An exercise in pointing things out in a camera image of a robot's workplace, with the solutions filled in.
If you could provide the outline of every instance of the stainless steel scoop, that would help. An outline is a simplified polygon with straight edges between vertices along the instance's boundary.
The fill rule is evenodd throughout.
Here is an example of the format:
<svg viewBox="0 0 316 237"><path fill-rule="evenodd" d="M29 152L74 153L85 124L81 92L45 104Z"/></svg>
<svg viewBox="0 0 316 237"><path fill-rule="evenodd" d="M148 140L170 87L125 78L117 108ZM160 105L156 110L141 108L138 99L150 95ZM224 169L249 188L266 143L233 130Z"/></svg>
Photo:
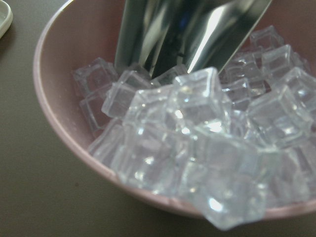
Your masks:
<svg viewBox="0 0 316 237"><path fill-rule="evenodd" d="M126 0L115 66L138 62L155 77L177 64L219 71L272 0Z"/></svg>

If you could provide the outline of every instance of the pile of ice cubes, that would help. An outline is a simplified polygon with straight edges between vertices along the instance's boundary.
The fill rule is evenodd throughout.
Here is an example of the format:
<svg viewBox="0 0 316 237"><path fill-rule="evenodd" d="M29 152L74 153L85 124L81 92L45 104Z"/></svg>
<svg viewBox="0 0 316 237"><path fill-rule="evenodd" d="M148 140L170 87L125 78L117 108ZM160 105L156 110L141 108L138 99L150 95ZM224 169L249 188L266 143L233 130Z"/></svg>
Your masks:
<svg viewBox="0 0 316 237"><path fill-rule="evenodd" d="M89 152L122 183L186 200L222 230L316 197L316 78L273 26L220 74L178 65L151 79L133 64L119 76L98 58L73 75L102 132Z"/></svg>

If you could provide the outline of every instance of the table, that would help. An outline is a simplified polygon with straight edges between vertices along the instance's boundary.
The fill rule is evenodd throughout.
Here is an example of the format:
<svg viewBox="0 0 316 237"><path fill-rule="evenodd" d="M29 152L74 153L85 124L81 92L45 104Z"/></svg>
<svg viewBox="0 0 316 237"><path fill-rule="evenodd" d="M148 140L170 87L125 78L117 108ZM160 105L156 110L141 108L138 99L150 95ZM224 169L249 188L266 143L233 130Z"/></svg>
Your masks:
<svg viewBox="0 0 316 237"><path fill-rule="evenodd" d="M316 213L221 232L130 197L85 166L59 140L39 107L33 55L64 0L6 0L13 11L0 39L0 236L316 236Z"/></svg>

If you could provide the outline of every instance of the white plate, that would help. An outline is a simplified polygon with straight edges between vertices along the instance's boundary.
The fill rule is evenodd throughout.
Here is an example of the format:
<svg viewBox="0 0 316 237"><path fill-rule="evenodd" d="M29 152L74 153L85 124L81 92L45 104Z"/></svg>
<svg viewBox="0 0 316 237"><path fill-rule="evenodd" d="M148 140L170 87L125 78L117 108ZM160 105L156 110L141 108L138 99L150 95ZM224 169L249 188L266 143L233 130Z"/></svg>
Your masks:
<svg viewBox="0 0 316 237"><path fill-rule="evenodd" d="M0 38L4 35L4 33L9 29L11 22L13 19L13 14L10 6L0 0Z"/></svg>

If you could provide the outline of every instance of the silver scoop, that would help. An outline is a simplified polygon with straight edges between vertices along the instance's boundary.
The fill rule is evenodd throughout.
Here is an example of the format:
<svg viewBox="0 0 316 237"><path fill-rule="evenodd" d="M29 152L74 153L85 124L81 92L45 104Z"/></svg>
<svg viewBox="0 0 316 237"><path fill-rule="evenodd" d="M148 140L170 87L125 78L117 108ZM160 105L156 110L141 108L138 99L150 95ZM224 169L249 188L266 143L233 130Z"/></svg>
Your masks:
<svg viewBox="0 0 316 237"><path fill-rule="evenodd" d="M155 77L177 64L221 71L272 0L126 0L115 66Z"/></svg>

